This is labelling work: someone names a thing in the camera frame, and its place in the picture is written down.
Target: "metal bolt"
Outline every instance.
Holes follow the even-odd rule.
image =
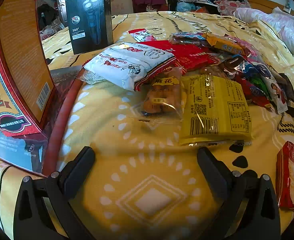
[[[263,175],[263,179],[264,179],[264,180],[269,180],[270,178],[269,178],[269,176],[268,176],[267,174],[264,174],[264,175]]]
[[[28,181],[29,181],[29,179],[30,179],[30,177],[29,177],[29,176],[25,176],[25,177],[23,178],[23,182],[28,182]]]
[[[232,171],[233,176],[240,177],[241,173],[239,171]]]
[[[58,176],[59,176],[58,171],[54,171],[52,174],[50,174],[50,177],[52,177],[52,178],[57,178]]]

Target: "pillow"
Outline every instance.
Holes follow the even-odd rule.
[[[228,15],[233,16],[234,11],[237,8],[250,8],[250,4],[248,2],[238,2],[238,1],[215,1],[215,4],[218,5],[218,11],[220,15]]]

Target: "yellow blanket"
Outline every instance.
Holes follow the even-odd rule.
[[[266,24],[247,25],[234,17],[177,12],[149,12],[113,17],[115,44],[135,42],[128,30],[146,28],[158,40],[179,31],[203,31],[237,36],[254,45],[294,86],[294,56]],[[99,51],[73,55],[68,28],[43,41],[50,69],[81,65]],[[197,164],[193,147],[178,144],[180,126],[150,125],[132,119],[131,112],[144,99],[110,82],[84,84],[70,114],[57,169],[73,160],[84,147],[96,152],[96,163],[71,206],[97,239],[194,239],[215,216],[216,201]],[[269,174],[275,185],[277,153],[294,133],[278,130],[293,124],[288,114],[277,115],[250,105],[253,140],[241,153],[230,144],[210,148],[230,170],[240,155],[248,168]],[[0,161],[0,226],[13,239],[13,215],[18,189],[27,173]],[[50,205],[51,216],[57,223]],[[282,231],[294,212],[280,210]]]

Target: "red package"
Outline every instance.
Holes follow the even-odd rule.
[[[254,104],[261,107],[271,108],[271,103],[259,88],[239,75],[235,76],[235,81],[241,84],[246,100],[251,100]]]
[[[294,144],[290,141],[277,154],[276,194],[279,207],[294,210]]]
[[[146,41],[139,43],[174,54],[180,65],[187,71],[193,71],[197,68],[219,62],[207,54],[209,52],[208,48],[199,48],[192,44],[171,44],[169,41]]]

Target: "black box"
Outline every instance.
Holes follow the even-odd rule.
[[[66,9],[74,54],[114,43],[110,0],[66,0]]]

